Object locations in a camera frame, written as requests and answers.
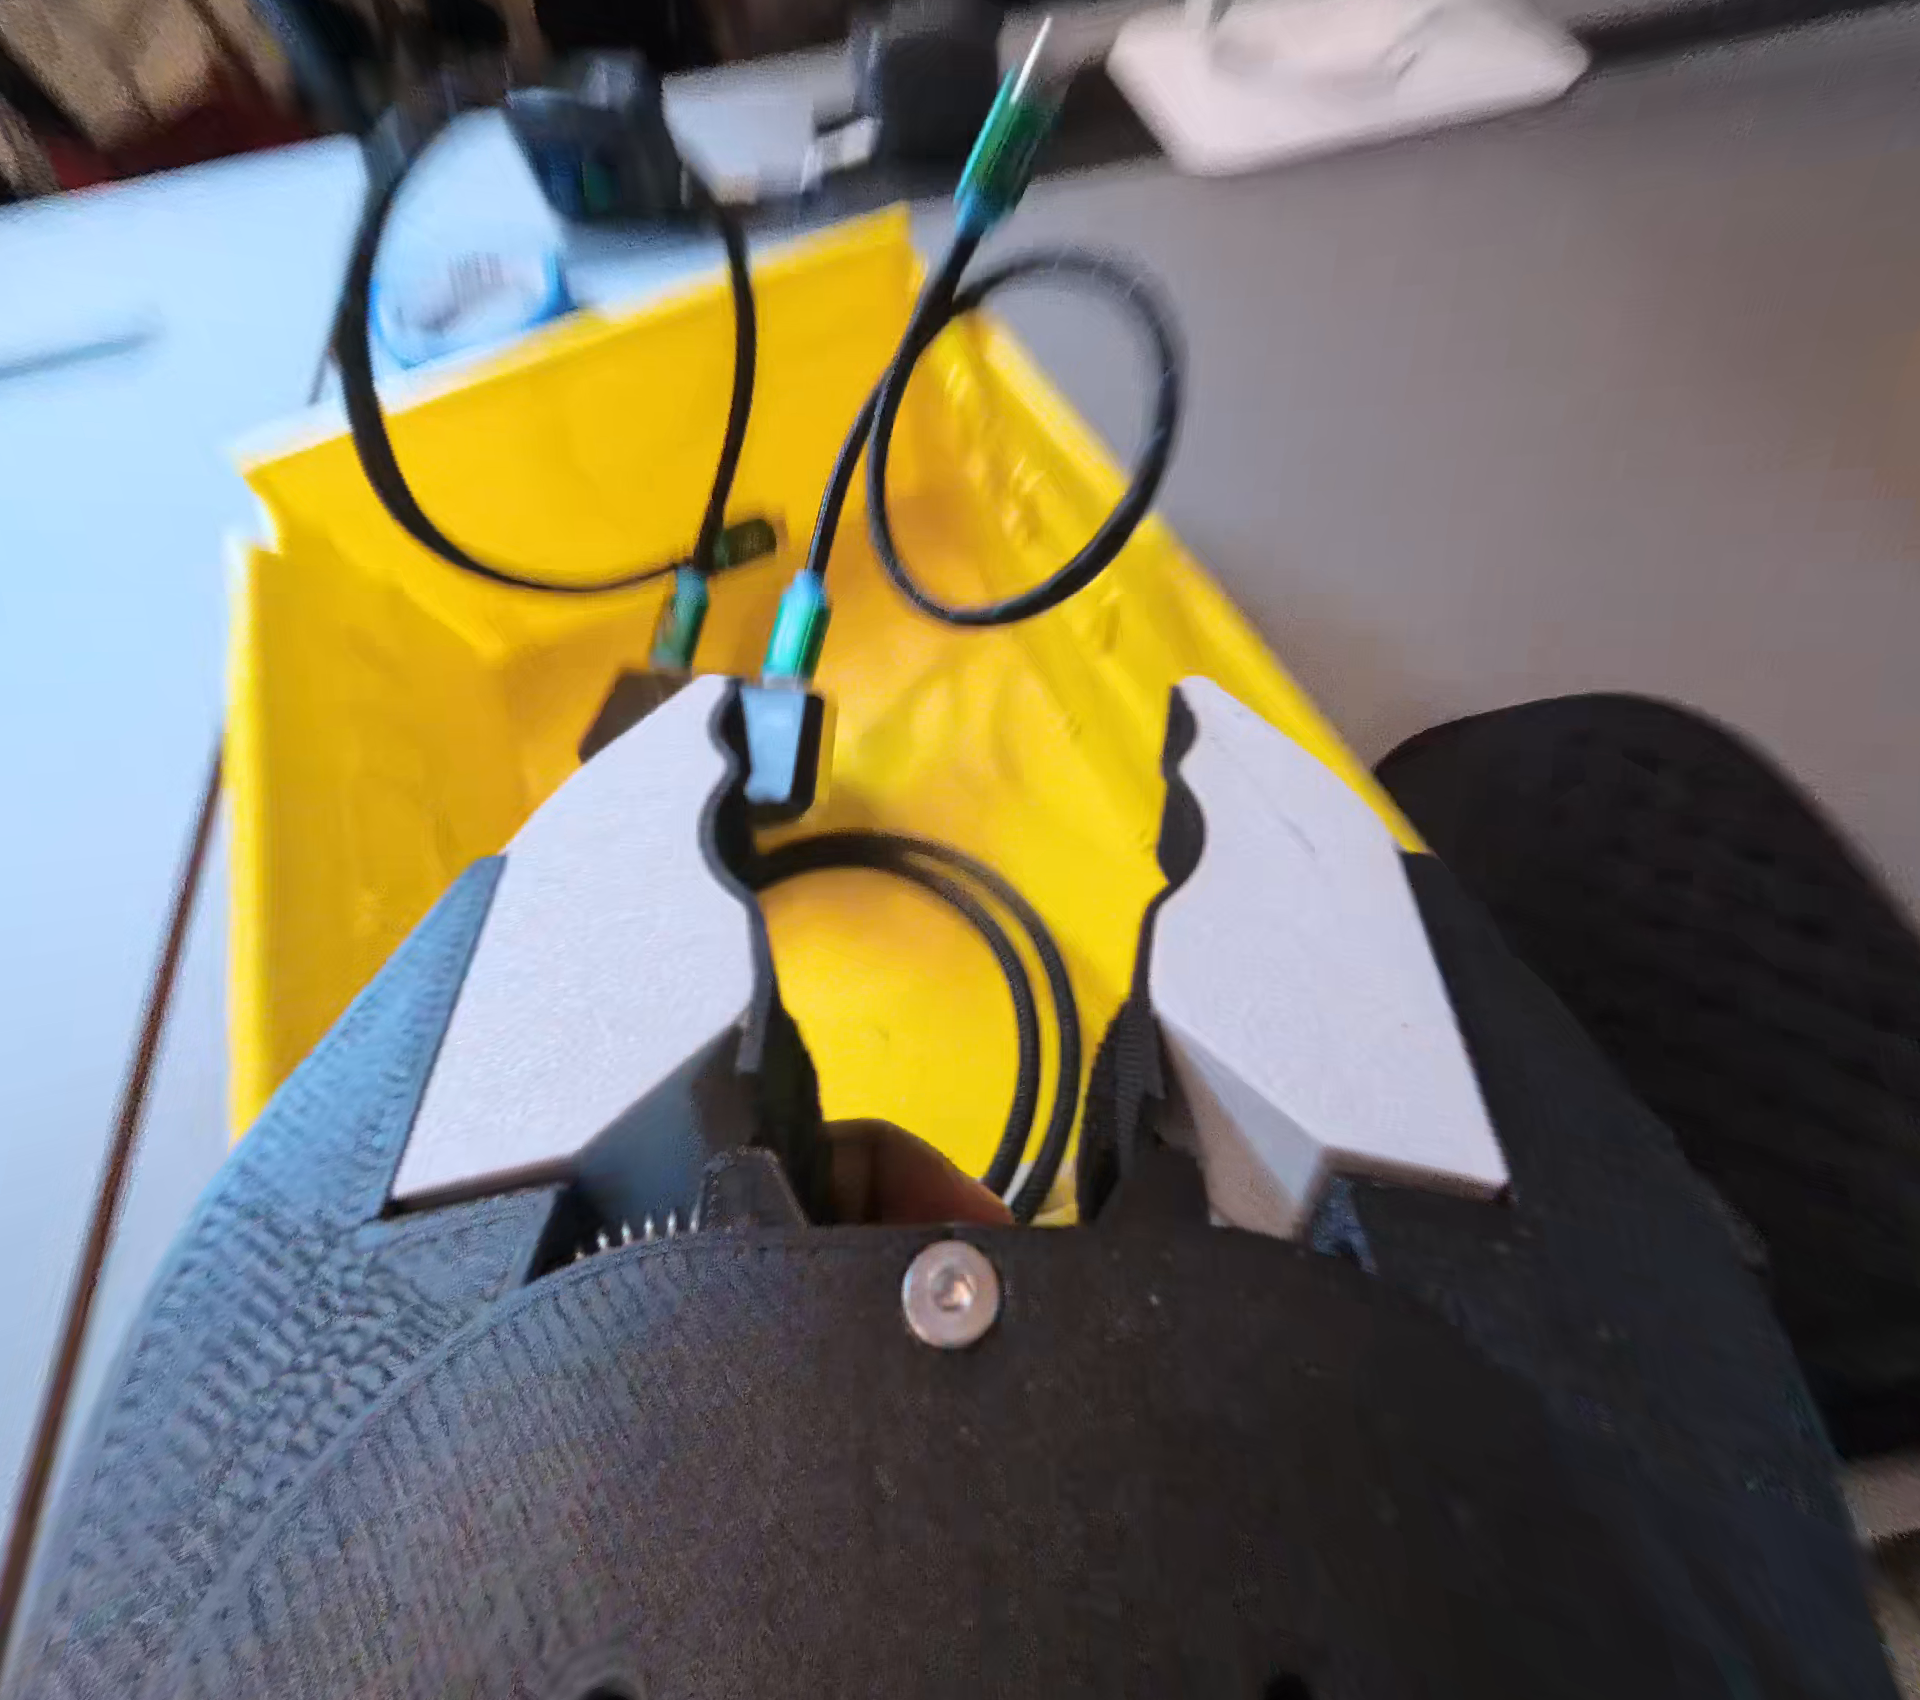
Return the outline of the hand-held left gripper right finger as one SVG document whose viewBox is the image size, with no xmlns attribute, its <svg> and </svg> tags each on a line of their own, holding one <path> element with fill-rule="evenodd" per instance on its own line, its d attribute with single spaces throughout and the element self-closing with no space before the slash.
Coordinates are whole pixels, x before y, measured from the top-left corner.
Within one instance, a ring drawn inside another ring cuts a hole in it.
<svg viewBox="0 0 1920 1700">
<path fill-rule="evenodd" d="M 1510 1162 L 1410 858 L 1330 765 L 1205 676 L 1168 695 L 1160 889 L 1100 1040 L 1076 1214 L 1304 1239 L 1336 1181 L 1491 1203 Z"/>
</svg>

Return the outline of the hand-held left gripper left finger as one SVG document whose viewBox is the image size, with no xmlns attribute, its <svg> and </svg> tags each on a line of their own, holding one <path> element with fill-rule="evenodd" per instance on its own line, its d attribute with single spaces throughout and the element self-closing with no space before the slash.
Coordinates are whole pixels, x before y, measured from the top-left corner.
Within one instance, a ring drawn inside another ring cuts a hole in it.
<svg viewBox="0 0 1920 1700">
<path fill-rule="evenodd" d="M 563 1188 L 612 1228 L 709 1226 L 745 1159 L 782 1220 L 824 1220 L 819 1076 L 748 877 L 745 698 L 696 676 L 506 844 L 393 1208 Z"/>
</svg>

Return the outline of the yellow plastic bin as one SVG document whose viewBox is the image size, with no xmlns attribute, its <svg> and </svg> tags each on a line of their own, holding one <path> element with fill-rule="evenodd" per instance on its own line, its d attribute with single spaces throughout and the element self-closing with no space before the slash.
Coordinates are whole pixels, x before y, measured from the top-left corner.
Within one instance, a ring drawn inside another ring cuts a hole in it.
<svg viewBox="0 0 1920 1700">
<path fill-rule="evenodd" d="M 636 311 L 549 326 L 391 413 L 391 433 L 429 503 L 511 565 L 672 564 L 706 502 L 731 360 L 729 288 L 698 271 Z M 895 447 L 900 549 L 951 598 L 1058 565 L 1125 481 L 988 316 L 916 370 Z M 447 887 L 576 769 L 616 676 L 648 658 L 662 600 L 660 586 L 522 595 L 447 565 L 382 511 L 342 432 L 265 449 L 245 478 L 269 525 L 230 564 L 230 1137 Z M 832 759 L 812 824 L 954 842 L 1003 871 L 1053 927 L 1093 1046 L 1158 886 L 1176 682 L 1215 679 L 1419 844 L 1158 516 L 1089 592 L 1013 630 L 908 608 L 858 511 L 829 594 Z M 774 893 L 770 932 L 829 1116 L 884 1118 L 987 1165 L 1017 1046 L 980 942 L 866 873 Z"/>
</svg>

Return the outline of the black square hdmi hub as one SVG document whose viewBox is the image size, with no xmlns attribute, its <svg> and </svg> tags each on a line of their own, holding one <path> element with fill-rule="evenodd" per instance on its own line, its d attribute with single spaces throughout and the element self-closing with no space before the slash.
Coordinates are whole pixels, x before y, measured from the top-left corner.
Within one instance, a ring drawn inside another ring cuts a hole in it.
<svg viewBox="0 0 1920 1700">
<path fill-rule="evenodd" d="M 696 673 L 681 666 L 620 669 L 592 714 L 578 759 L 589 762 L 616 737 L 696 684 L 721 682 L 737 703 L 742 800 L 759 824 L 788 824 L 815 805 L 829 746 L 829 705 L 812 685 L 787 678 Z"/>
</svg>

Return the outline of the blue tape roll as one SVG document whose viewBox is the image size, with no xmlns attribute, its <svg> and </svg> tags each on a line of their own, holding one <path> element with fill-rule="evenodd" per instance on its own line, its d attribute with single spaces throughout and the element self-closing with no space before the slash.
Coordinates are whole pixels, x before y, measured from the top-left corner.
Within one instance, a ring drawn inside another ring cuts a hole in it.
<svg viewBox="0 0 1920 1700">
<path fill-rule="evenodd" d="M 421 370 L 515 343 L 576 310 L 559 249 L 488 239 L 380 261 L 369 336 L 393 365 Z"/>
</svg>

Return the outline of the black device with green lights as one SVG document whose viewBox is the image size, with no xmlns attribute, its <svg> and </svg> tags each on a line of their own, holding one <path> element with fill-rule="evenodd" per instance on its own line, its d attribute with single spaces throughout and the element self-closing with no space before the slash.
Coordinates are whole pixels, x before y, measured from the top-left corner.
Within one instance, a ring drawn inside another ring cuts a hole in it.
<svg viewBox="0 0 1920 1700">
<path fill-rule="evenodd" d="M 689 181 L 653 64 L 596 51 L 561 83 L 517 85 L 500 116 L 546 206 L 574 227 L 668 224 Z"/>
</svg>

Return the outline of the pale grey box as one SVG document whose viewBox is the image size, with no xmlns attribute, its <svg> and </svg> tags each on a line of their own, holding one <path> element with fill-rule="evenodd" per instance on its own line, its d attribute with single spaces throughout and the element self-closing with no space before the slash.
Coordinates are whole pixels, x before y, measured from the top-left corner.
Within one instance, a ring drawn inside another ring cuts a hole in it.
<svg viewBox="0 0 1920 1700">
<path fill-rule="evenodd" d="M 685 163 L 726 208 L 807 200 L 824 185 L 816 104 L 804 90 L 671 82 L 662 114 Z"/>
</svg>

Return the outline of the black power adapter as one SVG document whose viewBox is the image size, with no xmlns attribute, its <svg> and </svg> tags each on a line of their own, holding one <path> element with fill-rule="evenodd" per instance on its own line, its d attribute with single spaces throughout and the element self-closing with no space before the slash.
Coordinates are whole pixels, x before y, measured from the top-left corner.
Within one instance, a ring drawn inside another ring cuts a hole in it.
<svg viewBox="0 0 1920 1700">
<path fill-rule="evenodd" d="M 854 104 L 878 161 L 967 160 L 996 101 L 1003 19 L 996 0 L 895 0 L 857 22 Z"/>
</svg>

